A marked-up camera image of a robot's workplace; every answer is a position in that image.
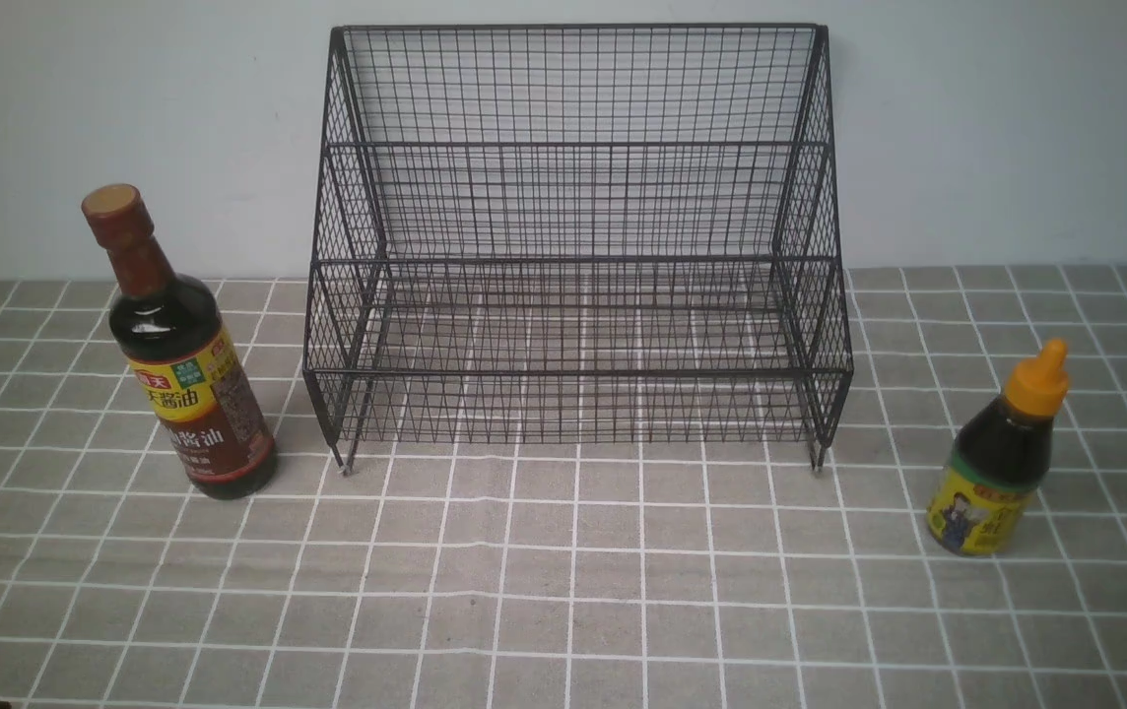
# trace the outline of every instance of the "bottle shoulder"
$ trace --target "bottle shoulder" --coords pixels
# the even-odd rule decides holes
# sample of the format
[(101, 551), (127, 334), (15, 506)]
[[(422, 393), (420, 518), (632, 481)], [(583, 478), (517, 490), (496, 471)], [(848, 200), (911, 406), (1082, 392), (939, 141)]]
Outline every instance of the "bottle shoulder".
[(132, 360), (167, 361), (203, 347), (222, 329), (213, 293), (199, 280), (179, 275), (144, 298), (118, 296), (108, 329)]
[(955, 449), (985, 479), (1036, 487), (1049, 471), (1053, 433), (1053, 418), (1015, 417), (999, 398), (961, 426)]

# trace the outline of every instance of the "orange nozzle cap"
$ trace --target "orange nozzle cap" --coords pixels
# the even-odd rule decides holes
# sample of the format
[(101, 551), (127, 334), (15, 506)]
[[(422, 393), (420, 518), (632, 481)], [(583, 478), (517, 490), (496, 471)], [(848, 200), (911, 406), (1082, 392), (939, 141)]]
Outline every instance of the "orange nozzle cap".
[(1063, 369), (1067, 360), (1067, 342), (1059, 338), (1045, 343), (1040, 354), (1014, 366), (1005, 382), (1005, 400), (1029, 417), (1054, 417), (1072, 385)]

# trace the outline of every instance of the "wire mesh rack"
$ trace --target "wire mesh rack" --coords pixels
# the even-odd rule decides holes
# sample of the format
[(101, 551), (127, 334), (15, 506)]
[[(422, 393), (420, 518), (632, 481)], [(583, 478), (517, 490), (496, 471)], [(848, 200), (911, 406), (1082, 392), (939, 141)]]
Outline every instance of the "wire mesh rack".
[(302, 366), (326, 441), (820, 466), (852, 379), (834, 184), (825, 27), (334, 28)]

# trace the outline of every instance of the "plastic squeeze bottle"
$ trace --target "plastic squeeze bottle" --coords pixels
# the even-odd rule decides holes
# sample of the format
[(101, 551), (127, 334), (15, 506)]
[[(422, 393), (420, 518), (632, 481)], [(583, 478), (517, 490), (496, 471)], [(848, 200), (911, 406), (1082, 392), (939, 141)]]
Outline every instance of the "plastic squeeze bottle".
[(1005, 390), (953, 441), (944, 484), (928, 507), (928, 528), (965, 557), (1001, 551), (1049, 471), (1054, 415), (1067, 396), (1067, 343), (1050, 339), (1014, 367)]
[(88, 194), (82, 214), (122, 287), (108, 329), (157, 409), (186, 477), (216, 499), (256, 493), (275, 475), (275, 438), (213, 293), (174, 273), (132, 185), (109, 184)]

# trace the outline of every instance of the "white wall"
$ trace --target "white wall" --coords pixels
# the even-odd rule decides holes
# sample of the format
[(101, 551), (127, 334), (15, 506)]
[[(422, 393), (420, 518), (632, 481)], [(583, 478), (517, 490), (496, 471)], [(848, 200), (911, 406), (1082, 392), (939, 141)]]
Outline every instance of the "white wall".
[(849, 265), (1127, 260), (1118, 0), (0, 0), (0, 277), (107, 276), (117, 180), (180, 269), (302, 274), (332, 24), (673, 19), (828, 24)]

